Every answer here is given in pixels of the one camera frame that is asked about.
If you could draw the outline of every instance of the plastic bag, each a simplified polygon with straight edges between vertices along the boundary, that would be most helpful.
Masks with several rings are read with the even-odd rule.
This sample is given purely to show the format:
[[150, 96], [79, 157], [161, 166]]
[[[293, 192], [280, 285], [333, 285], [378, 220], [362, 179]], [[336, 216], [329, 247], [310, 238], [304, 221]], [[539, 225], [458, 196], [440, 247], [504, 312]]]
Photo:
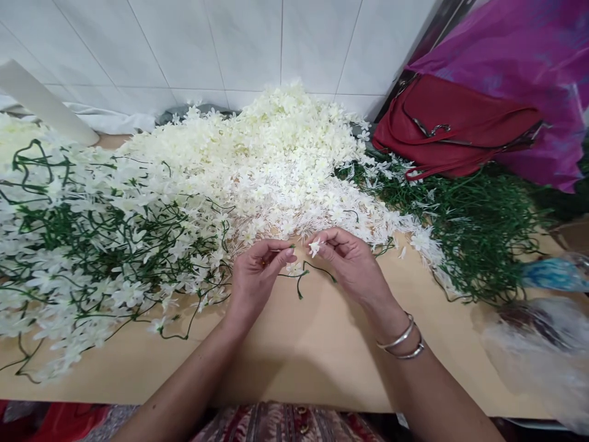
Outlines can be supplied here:
[[574, 193], [589, 105], [589, 2], [492, 0], [409, 69], [536, 106], [550, 127], [532, 149], [496, 159], [525, 179]]
[[526, 263], [522, 285], [562, 292], [589, 292], [589, 257], [566, 252], [559, 257]]
[[504, 306], [487, 317], [482, 342], [507, 388], [589, 435], [589, 318], [576, 302], [555, 297]]

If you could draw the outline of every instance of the white paper roll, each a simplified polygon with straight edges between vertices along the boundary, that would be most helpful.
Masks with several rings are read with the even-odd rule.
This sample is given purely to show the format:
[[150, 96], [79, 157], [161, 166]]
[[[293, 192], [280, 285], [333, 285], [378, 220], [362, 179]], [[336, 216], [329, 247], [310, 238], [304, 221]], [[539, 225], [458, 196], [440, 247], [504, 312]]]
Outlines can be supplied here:
[[98, 142], [98, 134], [14, 60], [0, 62], [0, 89], [61, 135], [81, 144]]

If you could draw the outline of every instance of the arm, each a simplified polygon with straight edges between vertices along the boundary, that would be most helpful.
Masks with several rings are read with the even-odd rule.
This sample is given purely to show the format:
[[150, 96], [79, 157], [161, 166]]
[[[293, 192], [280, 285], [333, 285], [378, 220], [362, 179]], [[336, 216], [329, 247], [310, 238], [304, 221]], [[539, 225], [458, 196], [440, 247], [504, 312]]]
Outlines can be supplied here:
[[182, 441], [194, 433], [233, 356], [268, 302], [280, 269], [296, 261], [289, 246], [267, 239], [237, 257], [227, 314], [118, 431], [114, 442]]
[[[368, 245], [351, 233], [331, 228], [313, 235], [319, 255], [329, 261], [346, 293], [363, 308], [376, 340], [394, 342], [409, 326]], [[391, 349], [394, 355], [413, 353], [420, 340], [416, 327]], [[500, 433], [474, 400], [425, 345], [414, 359], [400, 360], [382, 351], [387, 377], [395, 387], [401, 411], [413, 431], [425, 442], [503, 441]]]

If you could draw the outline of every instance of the left hand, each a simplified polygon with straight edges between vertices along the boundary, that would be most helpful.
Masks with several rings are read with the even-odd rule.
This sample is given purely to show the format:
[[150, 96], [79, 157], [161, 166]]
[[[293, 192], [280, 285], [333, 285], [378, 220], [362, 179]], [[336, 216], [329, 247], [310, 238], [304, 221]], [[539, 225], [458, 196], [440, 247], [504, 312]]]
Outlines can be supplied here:
[[296, 261], [288, 241], [262, 239], [235, 259], [226, 318], [252, 326], [264, 309], [280, 270]]

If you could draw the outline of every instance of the patterned clothing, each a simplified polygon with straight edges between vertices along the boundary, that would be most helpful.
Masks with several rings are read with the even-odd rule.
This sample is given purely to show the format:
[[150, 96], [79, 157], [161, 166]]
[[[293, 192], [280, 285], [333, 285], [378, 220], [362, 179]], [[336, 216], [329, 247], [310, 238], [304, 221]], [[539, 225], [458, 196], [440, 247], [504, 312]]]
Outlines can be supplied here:
[[193, 442], [383, 440], [356, 413], [264, 402], [219, 411]]

